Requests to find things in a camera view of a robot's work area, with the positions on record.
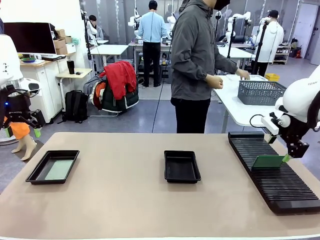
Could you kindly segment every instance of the hair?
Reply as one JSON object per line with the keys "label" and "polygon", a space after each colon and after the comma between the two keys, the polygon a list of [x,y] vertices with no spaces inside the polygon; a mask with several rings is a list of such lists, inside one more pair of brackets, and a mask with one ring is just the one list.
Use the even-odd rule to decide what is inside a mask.
{"label": "hair", "polygon": [[150,9],[150,10],[157,10],[157,7],[158,7],[157,1],[151,0],[151,1],[149,2],[149,9]]}
{"label": "hair", "polygon": [[268,16],[268,17],[277,19],[278,16],[279,16],[279,12],[278,12],[277,10],[271,10],[271,11],[269,12],[269,16]]}
{"label": "hair", "polygon": [[89,16],[89,20],[91,20],[91,21],[97,21],[97,18],[96,18],[95,15],[90,15],[90,16]]}

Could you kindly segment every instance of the plastic basket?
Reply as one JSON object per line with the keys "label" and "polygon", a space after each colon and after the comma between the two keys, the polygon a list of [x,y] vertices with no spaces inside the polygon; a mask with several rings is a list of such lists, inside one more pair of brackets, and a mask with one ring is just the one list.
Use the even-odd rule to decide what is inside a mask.
{"label": "plastic basket", "polygon": [[280,76],[275,73],[267,73],[265,75],[265,78],[268,79],[271,82],[278,82],[280,79]]}
{"label": "plastic basket", "polygon": [[273,81],[240,81],[238,98],[245,105],[274,106],[286,88]]}

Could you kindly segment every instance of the black backpack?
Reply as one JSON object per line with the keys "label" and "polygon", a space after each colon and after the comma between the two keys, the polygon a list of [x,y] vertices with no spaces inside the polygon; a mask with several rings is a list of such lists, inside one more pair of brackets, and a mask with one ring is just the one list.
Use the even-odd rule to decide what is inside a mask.
{"label": "black backpack", "polygon": [[82,124],[88,118],[87,104],[88,96],[81,90],[69,91],[65,94],[65,112],[62,114],[62,121],[74,121]]}

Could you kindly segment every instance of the gray floor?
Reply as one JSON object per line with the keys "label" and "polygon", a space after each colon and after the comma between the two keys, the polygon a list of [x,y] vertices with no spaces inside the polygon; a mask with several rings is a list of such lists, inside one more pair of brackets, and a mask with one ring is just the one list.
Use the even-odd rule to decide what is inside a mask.
{"label": "gray floor", "polygon": [[[286,66],[270,65],[267,72],[279,74],[280,83],[289,86],[298,79],[307,78],[316,67],[304,59],[290,59]],[[57,124],[61,119],[61,117],[58,117],[54,124],[43,127],[41,137],[37,140],[45,143],[56,132],[151,133],[153,125],[154,133],[175,133],[175,109],[169,101],[170,85],[166,84],[163,87],[161,96],[161,87],[141,87],[139,90],[139,96],[142,100],[124,114],[117,117],[89,117],[82,124],[73,122]],[[161,97],[161,101],[155,118],[159,97]],[[221,132],[224,112],[225,109],[222,104],[217,101],[211,102],[205,128],[207,134]],[[106,115],[104,112],[98,113],[91,106],[89,107],[89,114]],[[227,131],[243,130],[256,131],[252,127],[243,128],[237,125],[232,118],[229,118]],[[320,180],[320,164],[317,156],[320,153],[320,134],[310,131],[303,140],[310,144],[309,150],[302,159],[303,164]],[[0,193],[25,165],[15,154],[11,153],[11,150],[15,147],[16,144],[0,146]]]}

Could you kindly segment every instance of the cardboard box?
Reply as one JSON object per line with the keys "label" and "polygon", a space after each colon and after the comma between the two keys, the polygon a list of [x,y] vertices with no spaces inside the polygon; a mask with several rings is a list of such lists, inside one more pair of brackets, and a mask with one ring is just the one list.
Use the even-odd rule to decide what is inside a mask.
{"label": "cardboard box", "polygon": [[67,50],[66,46],[64,46],[62,48],[59,48],[59,49],[56,49],[55,51],[56,51],[56,54],[58,54],[58,55],[66,55],[66,54],[68,54],[68,50]]}
{"label": "cardboard box", "polygon": [[59,39],[65,40],[66,44],[72,43],[72,37],[71,36],[60,36]]}
{"label": "cardboard box", "polygon": [[53,40],[53,42],[54,42],[55,49],[61,49],[66,46],[66,41],[63,39]]}
{"label": "cardboard box", "polygon": [[59,37],[64,37],[66,35],[64,29],[56,29],[56,32],[58,33]]}
{"label": "cardboard box", "polygon": [[76,45],[74,43],[67,43],[66,49],[68,51],[68,54],[73,54],[76,52]]}

